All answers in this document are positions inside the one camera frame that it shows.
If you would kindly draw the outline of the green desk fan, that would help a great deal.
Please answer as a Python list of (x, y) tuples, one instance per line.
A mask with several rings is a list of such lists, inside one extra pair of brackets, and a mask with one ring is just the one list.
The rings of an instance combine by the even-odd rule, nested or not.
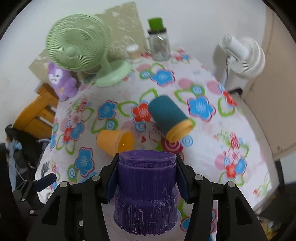
[(131, 71), (123, 59), (109, 62), (108, 26), (95, 15), (74, 14), (61, 18), (51, 27), (46, 38), (49, 58), (65, 70), (82, 72), (98, 69), (92, 80), (98, 87), (118, 84)]

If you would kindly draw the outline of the wooden chair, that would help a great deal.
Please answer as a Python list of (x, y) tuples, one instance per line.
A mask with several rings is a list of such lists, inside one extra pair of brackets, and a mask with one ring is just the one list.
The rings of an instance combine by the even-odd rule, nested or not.
[(16, 118), (13, 128), (37, 139), (50, 138), (58, 97), (50, 85), (41, 83), (36, 89), (38, 97)]

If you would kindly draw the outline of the floral tablecloth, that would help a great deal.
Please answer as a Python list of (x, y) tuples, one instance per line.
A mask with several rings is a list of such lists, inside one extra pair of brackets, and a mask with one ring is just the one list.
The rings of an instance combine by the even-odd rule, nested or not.
[[(192, 121), (194, 128), (170, 143), (148, 111), (149, 103), (166, 95)], [(127, 130), (134, 148), (177, 152), (210, 181), (234, 182), (251, 207), (272, 190), (267, 164), (255, 133), (224, 87), (183, 50), (168, 62), (145, 55), (120, 84), (81, 85), (78, 94), (57, 106), (51, 140), (41, 159), (53, 160), (55, 183), (38, 193), (47, 202), (58, 184), (82, 183), (97, 175), (112, 157), (96, 143), (102, 130)]]

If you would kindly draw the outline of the white standing fan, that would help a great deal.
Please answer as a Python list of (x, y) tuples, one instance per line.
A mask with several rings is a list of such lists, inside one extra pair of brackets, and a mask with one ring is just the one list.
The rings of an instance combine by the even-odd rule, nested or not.
[(240, 78), (253, 79), (262, 73), (265, 54), (255, 39), (251, 37), (237, 39), (227, 34), (220, 46), (229, 57), (228, 67)]

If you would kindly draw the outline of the dark teal cup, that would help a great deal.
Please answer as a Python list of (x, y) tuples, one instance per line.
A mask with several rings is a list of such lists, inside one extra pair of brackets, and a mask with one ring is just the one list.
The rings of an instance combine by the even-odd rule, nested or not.
[(159, 130), (170, 143), (181, 140), (194, 128), (192, 121), (166, 95), (154, 98), (149, 103), (148, 110)]

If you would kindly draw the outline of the green cup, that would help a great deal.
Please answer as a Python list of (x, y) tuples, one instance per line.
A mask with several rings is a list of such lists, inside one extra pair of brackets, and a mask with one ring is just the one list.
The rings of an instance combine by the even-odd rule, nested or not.
[(161, 31), (164, 29), (163, 19), (160, 17), (148, 19), (151, 31)]

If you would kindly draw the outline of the orange cup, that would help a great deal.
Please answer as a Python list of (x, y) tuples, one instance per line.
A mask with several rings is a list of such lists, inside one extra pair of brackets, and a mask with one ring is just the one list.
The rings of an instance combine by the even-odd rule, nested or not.
[(134, 136), (127, 130), (102, 130), (96, 138), (98, 147), (107, 154), (114, 156), (116, 153), (134, 149)]

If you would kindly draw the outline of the purple plush toy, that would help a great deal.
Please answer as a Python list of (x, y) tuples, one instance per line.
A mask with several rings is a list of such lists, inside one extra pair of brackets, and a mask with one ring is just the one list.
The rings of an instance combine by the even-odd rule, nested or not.
[(48, 66), (48, 79), (59, 101), (66, 101), (78, 93), (77, 80), (71, 76), (69, 71), (53, 62), (50, 62)]

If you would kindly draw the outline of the beige patterned board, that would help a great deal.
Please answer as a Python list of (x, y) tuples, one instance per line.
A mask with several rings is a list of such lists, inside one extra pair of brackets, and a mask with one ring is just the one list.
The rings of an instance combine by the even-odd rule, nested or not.
[(130, 45), (137, 44), (141, 53), (146, 51), (146, 37), (135, 2), (130, 1), (114, 6), (96, 16), (109, 27), (111, 39), (107, 54), (109, 61), (126, 59), (128, 57), (126, 48)]

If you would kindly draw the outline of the black clothing pile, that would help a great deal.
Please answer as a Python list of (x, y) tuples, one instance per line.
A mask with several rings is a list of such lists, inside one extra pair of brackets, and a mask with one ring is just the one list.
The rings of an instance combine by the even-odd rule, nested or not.
[(41, 157), (50, 143), (48, 138), (38, 139), (20, 131), (12, 125), (5, 128), (6, 158), (12, 190), (16, 190), (25, 180), (32, 181)]

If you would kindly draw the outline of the glass mason jar mug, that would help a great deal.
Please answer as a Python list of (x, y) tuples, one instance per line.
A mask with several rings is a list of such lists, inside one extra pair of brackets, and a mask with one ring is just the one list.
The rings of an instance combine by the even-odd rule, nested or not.
[(154, 61), (168, 61), (171, 57), (169, 37), (167, 29), (161, 30), (147, 30), (149, 52)]

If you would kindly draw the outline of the cotton swab container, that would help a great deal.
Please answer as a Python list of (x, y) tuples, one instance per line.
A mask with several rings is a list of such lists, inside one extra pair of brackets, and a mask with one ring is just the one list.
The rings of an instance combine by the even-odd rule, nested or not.
[(132, 44), (127, 46), (126, 52), (131, 61), (136, 61), (141, 57), (141, 52), (138, 44)]

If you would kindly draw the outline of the white printed t-shirt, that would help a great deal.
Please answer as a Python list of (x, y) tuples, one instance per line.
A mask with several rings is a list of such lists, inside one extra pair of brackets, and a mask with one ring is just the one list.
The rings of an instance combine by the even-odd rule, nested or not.
[(35, 173), (35, 179), (40, 180), (52, 172), (53, 160), (41, 159)]

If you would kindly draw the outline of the purple cup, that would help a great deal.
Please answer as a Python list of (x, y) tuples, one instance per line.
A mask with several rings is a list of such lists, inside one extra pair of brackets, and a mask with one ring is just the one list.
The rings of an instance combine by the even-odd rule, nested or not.
[(174, 153), (134, 150), (118, 156), (114, 221), (134, 235), (162, 235), (178, 220)]

